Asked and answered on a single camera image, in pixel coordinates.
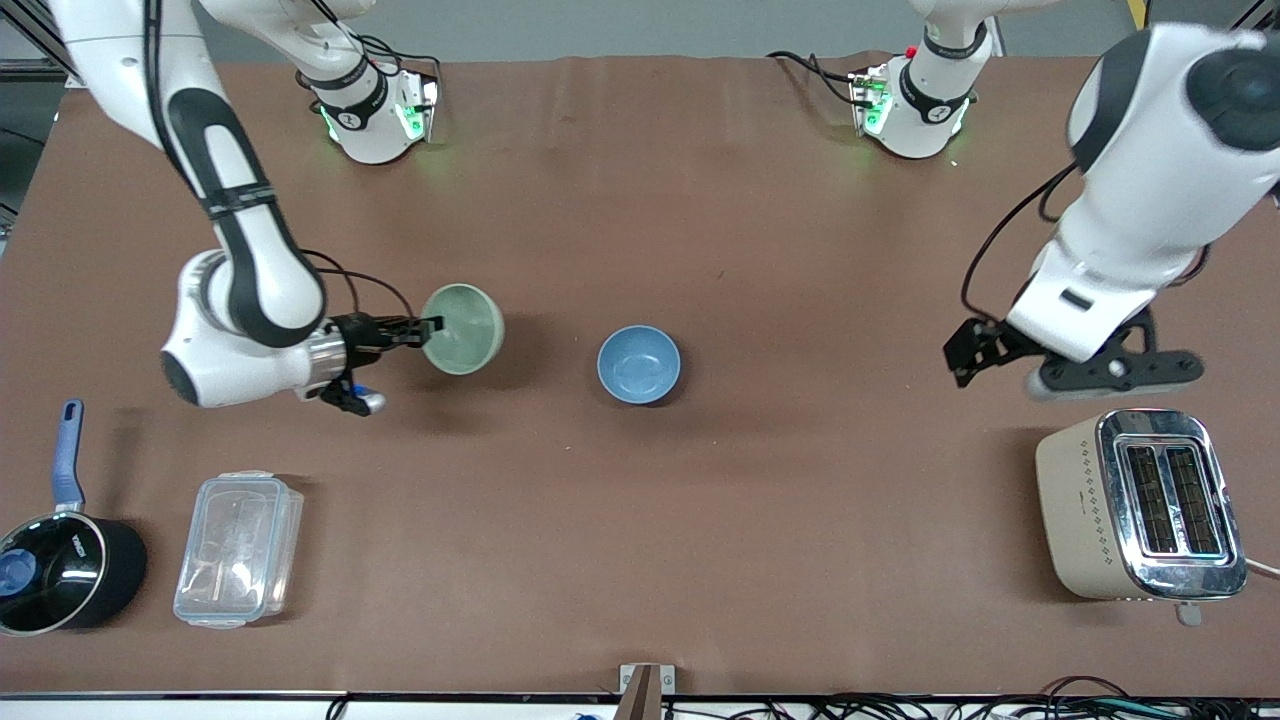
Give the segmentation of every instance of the green led light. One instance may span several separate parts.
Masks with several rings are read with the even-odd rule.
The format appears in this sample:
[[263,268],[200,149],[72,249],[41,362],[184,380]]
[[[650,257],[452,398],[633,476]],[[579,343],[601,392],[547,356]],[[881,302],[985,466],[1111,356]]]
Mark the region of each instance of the green led light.
[[422,137],[422,113],[416,108],[402,108],[399,105],[397,105],[396,109],[399,110],[401,124],[404,126],[404,135],[407,135],[410,140]]
[[338,131],[333,129],[333,120],[329,119],[329,113],[324,109],[324,105],[320,106],[320,117],[324,118],[324,124],[329,128],[329,140],[340,142],[338,140]]

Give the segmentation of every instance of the toaster slot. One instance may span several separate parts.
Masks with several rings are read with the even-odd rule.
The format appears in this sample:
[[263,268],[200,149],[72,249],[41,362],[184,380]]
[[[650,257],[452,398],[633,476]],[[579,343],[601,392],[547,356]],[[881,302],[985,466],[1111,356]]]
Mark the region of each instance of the toaster slot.
[[1178,537],[1169,518],[1169,497],[1160,479],[1156,450],[1146,445],[1130,445],[1125,448],[1125,456],[1129,460],[1134,495],[1138,498],[1134,510],[1142,521],[1144,550],[1153,555],[1178,552]]
[[1217,536],[1213,509],[1208,503],[1204,471],[1194,448],[1171,446],[1165,450],[1169,470],[1174,477],[1174,492],[1183,511],[1187,546],[1196,555],[1221,555],[1222,542]]

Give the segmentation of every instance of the gray floor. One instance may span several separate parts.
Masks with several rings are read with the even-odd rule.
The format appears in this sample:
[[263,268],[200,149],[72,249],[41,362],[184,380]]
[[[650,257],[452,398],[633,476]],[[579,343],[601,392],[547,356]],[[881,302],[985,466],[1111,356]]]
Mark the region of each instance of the gray floor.
[[[1155,19],[1228,23],[1249,0],[1155,0]],[[196,3],[215,61],[282,61],[257,40],[225,28]],[[380,0],[352,22],[406,53],[448,61],[547,60],[568,55],[762,56],[772,50],[842,56],[919,41],[905,0]],[[1011,55],[1097,55],[1133,32],[1124,0],[1064,0],[1001,19]],[[0,28],[0,58],[19,56]],[[0,127],[44,140],[61,87],[0,82]],[[0,132],[0,202],[22,205],[40,146]]]

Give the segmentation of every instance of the green bowl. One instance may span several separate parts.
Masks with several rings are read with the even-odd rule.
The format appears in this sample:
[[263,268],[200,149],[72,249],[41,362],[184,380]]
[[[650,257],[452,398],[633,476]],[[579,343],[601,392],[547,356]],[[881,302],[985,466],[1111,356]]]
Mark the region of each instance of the green bowl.
[[502,347],[506,334],[502,310],[475,286],[454,283],[435,291],[422,307],[424,318],[433,315],[444,318],[444,329],[431,333],[422,352],[444,373],[475,373]]

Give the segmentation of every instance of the blue bowl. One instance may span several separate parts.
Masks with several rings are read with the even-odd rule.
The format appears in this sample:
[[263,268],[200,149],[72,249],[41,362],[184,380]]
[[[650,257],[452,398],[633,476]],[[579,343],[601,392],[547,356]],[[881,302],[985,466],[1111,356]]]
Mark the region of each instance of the blue bowl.
[[667,333],[631,325],[609,336],[595,360],[600,384],[622,402],[655,402],[676,387],[680,350]]

